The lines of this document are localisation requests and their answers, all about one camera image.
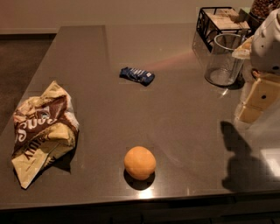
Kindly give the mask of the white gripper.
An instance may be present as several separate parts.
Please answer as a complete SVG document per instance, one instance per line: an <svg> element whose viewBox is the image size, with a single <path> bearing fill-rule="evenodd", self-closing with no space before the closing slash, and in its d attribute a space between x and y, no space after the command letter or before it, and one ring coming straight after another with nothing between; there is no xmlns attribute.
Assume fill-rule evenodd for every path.
<svg viewBox="0 0 280 224"><path fill-rule="evenodd" d="M253 83L241 95L235 117L244 123L253 123L280 98L280 49L278 38L252 36L232 53L245 60L244 77Z"/></svg>

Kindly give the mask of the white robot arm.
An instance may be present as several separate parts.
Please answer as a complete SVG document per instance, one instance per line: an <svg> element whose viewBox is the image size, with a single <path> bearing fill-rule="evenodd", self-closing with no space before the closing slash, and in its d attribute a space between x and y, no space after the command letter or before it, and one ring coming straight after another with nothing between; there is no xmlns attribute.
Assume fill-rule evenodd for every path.
<svg viewBox="0 0 280 224"><path fill-rule="evenodd" d="M280 96L280 9L273 10L232 56L245 60L241 70L245 84L236 116L253 123Z"/></svg>

